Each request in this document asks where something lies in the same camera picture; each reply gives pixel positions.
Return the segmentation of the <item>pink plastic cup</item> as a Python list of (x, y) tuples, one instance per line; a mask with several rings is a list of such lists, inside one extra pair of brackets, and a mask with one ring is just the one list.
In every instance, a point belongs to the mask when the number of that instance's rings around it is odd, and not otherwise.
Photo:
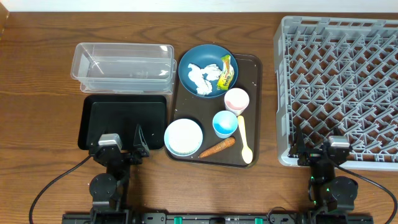
[(236, 116), (248, 107), (249, 95), (241, 88), (232, 88), (225, 93), (224, 105), (226, 110), (234, 113)]

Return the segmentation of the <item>light blue plastic cup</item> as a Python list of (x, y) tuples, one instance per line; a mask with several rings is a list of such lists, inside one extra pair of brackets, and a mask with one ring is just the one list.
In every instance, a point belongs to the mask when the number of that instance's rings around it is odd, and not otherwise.
[(237, 116), (230, 111), (219, 111), (212, 121), (216, 135), (221, 139), (230, 137), (238, 128)]

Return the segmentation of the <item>white tissue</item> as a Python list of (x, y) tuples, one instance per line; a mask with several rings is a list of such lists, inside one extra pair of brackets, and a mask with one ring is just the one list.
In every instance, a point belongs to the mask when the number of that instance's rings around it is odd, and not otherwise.
[(200, 68), (195, 64), (189, 63), (188, 68), (191, 69), (188, 77), (197, 86), (197, 94), (200, 96), (209, 95), (213, 89), (211, 82), (217, 81), (221, 75), (221, 70), (218, 66), (210, 64), (205, 68)]

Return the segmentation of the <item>yellow green snack wrapper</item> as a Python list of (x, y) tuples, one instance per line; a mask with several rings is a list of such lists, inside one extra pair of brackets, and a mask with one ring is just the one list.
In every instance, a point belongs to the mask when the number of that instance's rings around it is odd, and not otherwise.
[(223, 62), (223, 69), (217, 82), (217, 89), (228, 90), (234, 77), (234, 68), (231, 65), (231, 56), (225, 55), (221, 57), (221, 61)]

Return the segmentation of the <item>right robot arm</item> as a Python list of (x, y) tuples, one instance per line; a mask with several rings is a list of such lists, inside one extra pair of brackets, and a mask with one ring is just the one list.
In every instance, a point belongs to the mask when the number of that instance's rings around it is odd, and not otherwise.
[(336, 176), (335, 168), (346, 162), (351, 148), (337, 128), (319, 147), (308, 147), (302, 129), (297, 128), (289, 154), (298, 156), (298, 166), (310, 167), (308, 198), (315, 204), (313, 209), (297, 216), (297, 223), (348, 223), (347, 213), (354, 210), (358, 183), (346, 176)]

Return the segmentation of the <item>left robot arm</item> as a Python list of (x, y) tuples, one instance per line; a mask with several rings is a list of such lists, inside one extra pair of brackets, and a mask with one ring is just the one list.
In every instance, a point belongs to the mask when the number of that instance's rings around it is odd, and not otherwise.
[(91, 224), (140, 222), (140, 216), (126, 205), (130, 167), (142, 164), (142, 159), (149, 156), (149, 148), (139, 124), (132, 143), (131, 149), (122, 152), (123, 144), (118, 134), (102, 134), (97, 145), (89, 149), (93, 160), (106, 168), (105, 173), (98, 174), (90, 182), (89, 190), (93, 197)]

